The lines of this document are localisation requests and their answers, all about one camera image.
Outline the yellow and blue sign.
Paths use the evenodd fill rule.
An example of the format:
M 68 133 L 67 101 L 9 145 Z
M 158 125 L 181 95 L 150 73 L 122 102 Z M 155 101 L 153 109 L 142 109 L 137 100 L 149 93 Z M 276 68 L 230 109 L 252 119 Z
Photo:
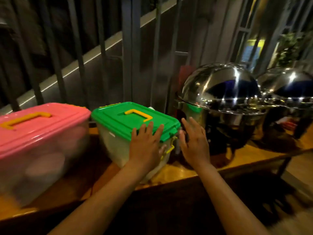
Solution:
M 257 46 L 255 47 L 256 41 L 257 39 L 249 39 L 247 41 L 240 61 L 251 72 L 254 70 L 260 57 L 265 39 L 260 39 Z

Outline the steel dome chafing dish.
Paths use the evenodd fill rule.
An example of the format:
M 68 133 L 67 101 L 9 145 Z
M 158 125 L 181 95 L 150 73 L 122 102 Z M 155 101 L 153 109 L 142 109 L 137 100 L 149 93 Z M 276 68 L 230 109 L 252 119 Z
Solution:
M 212 164 L 229 165 L 265 114 L 256 79 L 238 64 L 211 63 L 184 80 L 176 93 L 175 117 L 180 122 L 190 117 L 198 122 L 205 130 Z
M 278 153 L 300 149 L 300 138 L 313 125 L 313 75 L 275 67 L 256 77 L 263 109 L 253 142 Z

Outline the person's right hand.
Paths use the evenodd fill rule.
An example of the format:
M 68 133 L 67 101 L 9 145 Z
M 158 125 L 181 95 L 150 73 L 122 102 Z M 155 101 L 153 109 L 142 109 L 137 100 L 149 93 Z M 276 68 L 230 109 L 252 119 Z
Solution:
M 201 169 L 211 164 L 206 132 L 202 128 L 202 137 L 193 137 L 190 135 L 192 126 L 190 118 L 189 121 L 185 118 L 182 118 L 181 121 L 186 132 L 186 150 L 182 150 L 182 154 L 188 164 L 198 173 Z

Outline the person's left forearm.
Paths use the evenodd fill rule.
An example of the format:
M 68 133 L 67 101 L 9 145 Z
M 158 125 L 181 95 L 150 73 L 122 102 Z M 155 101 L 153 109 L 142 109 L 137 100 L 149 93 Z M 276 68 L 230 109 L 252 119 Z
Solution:
M 102 235 L 147 172 L 143 165 L 128 162 L 47 235 Z

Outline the person's right forearm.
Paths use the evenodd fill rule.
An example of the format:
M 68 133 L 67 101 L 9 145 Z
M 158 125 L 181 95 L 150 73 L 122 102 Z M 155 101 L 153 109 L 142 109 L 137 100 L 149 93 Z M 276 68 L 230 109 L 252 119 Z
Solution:
M 196 164 L 194 169 L 227 235 L 270 235 L 267 228 L 233 192 L 210 162 Z

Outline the dark metal bar railing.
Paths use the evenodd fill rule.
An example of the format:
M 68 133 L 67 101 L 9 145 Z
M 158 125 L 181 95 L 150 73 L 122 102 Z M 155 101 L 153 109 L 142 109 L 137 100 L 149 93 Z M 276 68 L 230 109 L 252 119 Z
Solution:
M 313 30 L 313 0 L 0 0 L 0 116 L 58 102 L 174 114 L 180 66 L 240 61 Z

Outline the person's left hand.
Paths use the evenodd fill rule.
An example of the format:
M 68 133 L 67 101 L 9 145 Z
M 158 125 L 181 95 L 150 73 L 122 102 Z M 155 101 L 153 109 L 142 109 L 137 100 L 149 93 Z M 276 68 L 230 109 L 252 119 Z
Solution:
M 129 149 L 129 165 L 136 168 L 141 174 L 146 175 L 161 162 L 159 148 L 164 145 L 160 143 L 163 134 L 164 124 L 161 124 L 153 133 L 154 140 L 147 142 L 147 126 L 143 123 L 138 131 L 138 144 L 131 144 Z

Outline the green lidded clear storage box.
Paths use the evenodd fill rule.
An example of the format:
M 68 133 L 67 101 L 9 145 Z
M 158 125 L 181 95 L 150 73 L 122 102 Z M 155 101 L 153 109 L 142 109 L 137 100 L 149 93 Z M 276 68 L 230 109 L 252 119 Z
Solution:
M 178 119 L 134 102 L 122 102 L 96 108 L 92 111 L 91 117 L 96 122 L 102 146 L 108 157 L 119 168 L 122 168 L 129 160 L 133 128 L 138 131 L 141 125 L 148 126 L 149 122 L 153 122 L 152 133 L 154 134 L 161 124 L 164 125 L 160 147 L 166 145 L 166 151 L 159 165 L 147 174 L 142 184 L 147 183 L 165 167 L 171 152 L 175 149 L 174 141 L 181 128 Z

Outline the green leafy plant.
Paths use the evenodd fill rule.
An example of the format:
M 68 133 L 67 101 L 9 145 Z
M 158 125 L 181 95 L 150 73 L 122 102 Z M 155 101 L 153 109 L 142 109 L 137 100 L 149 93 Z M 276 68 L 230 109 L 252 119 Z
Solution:
M 313 30 L 282 34 L 276 51 L 275 67 L 294 67 L 313 49 Z

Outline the red object behind railing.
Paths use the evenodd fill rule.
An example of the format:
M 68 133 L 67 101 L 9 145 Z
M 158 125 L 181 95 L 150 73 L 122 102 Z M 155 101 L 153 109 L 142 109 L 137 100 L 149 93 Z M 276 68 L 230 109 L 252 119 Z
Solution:
M 178 73 L 178 91 L 182 89 L 185 84 L 185 81 L 197 68 L 191 65 L 182 65 L 180 66 Z

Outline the pink lidded clear storage box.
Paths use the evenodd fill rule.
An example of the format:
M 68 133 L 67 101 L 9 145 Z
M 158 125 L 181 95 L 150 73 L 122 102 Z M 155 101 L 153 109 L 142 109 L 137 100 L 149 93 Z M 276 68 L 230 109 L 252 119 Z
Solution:
M 90 116 L 63 103 L 0 116 L 0 195 L 24 207 L 49 189 L 86 151 Z

